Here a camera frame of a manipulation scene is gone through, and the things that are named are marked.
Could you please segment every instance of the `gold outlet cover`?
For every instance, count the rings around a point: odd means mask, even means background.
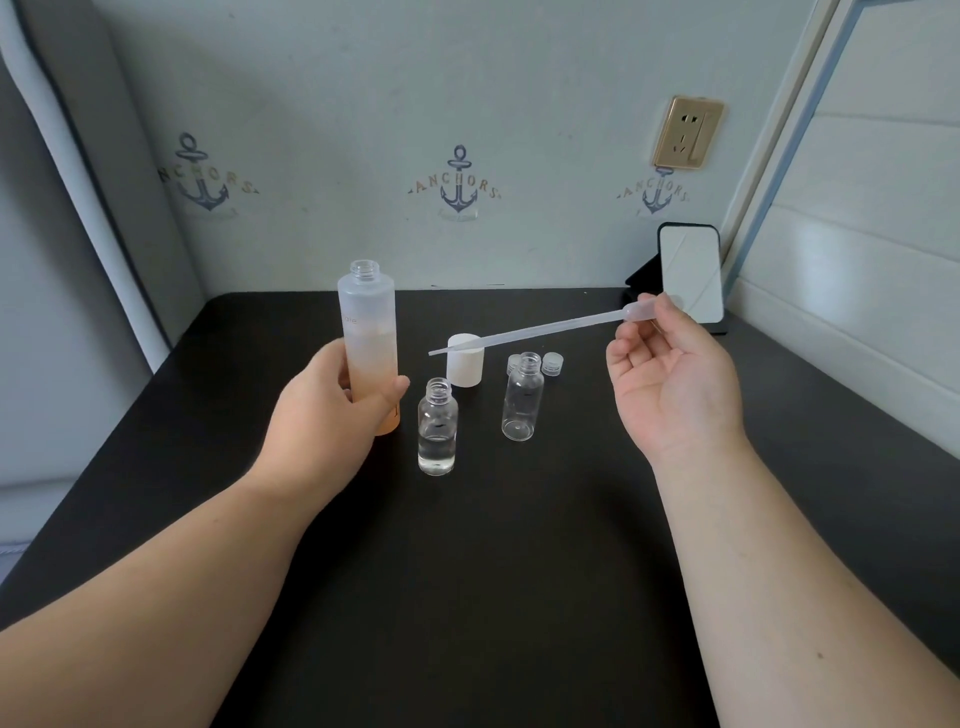
[[[654,165],[674,169],[700,169],[723,117],[722,101],[674,96],[663,122]]]

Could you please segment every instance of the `left hand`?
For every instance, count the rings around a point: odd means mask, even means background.
[[[360,470],[373,434],[410,385],[406,376],[353,402],[344,340],[331,341],[284,387],[248,477],[320,512]]]

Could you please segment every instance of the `plastic pipette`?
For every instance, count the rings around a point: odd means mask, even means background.
[[[495,333],[492,336],[483,336],[479,339],[473,339],[472,341],[465,341],[463,344],[455,344],[446,349],[436,349],[430,352],[430,356],[438,353],[461,352],[465,349],[494,347],[497,344],[508,344],[511,341],[532,339],[534,336],[569,331],[572,328],[591,327],[594,324],[606,324],[610,321],[648,321],[649,319],[656,318],[656,314],[654,313],[654,300],[655,299],[646,299],[645,301],[628,303],[623,308],[617,308],[615,311],[597,313],[593,316],[582,316],[579,319],[567,319],[566,321],[556,321],[553,324],[542,324],[538,327],[518,328],[516,331]]]

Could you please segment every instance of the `wall trim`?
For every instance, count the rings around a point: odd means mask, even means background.
[[[133,335],[155,372],[170,353],[170,347],[101,204],[57,94],[30,49],[13,0],[0,0],[0,56],[47,145]]]
[[[800,147],[800,142],[823,98],[824,91],[827,90],[827,84],[833,76],[833,71],[840,61],[860,15],[867,8],[903,2],[915,2],[915,0],[840,0],[837,4],[820,47],[807,69],[806,78],[797,93],[794,105],[786,116],[780,138],[767,160],[754,196],[747,206],[727,257],[724,259],[722,270],[724,299],[730,296],[736,277],[743,268],[743,263],[763,225],[770,205],[780,191],[780,184]]]
[[[756,195],[764,170],[770,164],[771,155],[777,146],[777,141],[783,132],[790,110],[797,101],[797,96],[809,75],[810,66],[823,42],[830,20],[842,0],[817,0],[810,11],[806,27],[801,34],[800,42],[787,64],[783,74],[783,83],[774,99],[773,106],[767,114],[766,121],[757,137],[756,145],[747,160],[740,182],[733,192],[733,198],[727,207],[723,223],[720,225],[720,258],[725,258],[733,245],[737,231],[743,226],[743,219],[747,214],[750,201]]]

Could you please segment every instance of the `small glass bottle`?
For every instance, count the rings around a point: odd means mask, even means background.
[[[417,407],[417,464],[428,475],[453,470],[457,450],[457,401],[447,379],[437,376],[426,383],[426,397]]]
[[[533,352],[524,352],[507,381],[507,394],[503,398],[503,434],[517,442],[533,437],[542,395],[540,357]]]

